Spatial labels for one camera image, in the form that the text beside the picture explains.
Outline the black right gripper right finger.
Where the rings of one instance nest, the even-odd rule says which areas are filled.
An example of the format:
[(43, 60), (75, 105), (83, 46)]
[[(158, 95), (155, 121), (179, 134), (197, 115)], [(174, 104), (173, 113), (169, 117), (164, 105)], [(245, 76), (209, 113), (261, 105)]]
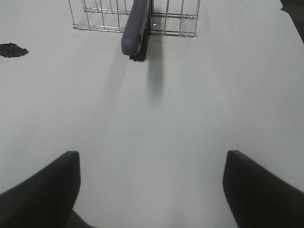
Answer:
[(240, 151), (228, 151), (225, 197), (240, 228), (302, 228), (304, 193)]

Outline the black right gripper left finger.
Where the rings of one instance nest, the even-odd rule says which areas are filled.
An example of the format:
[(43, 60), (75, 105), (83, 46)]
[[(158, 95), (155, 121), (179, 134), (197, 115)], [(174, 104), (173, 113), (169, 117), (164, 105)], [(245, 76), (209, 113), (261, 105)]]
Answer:
[(80, 157), (68, 151), (0, 195), (2, 228), (62, 228), (80, 189)]

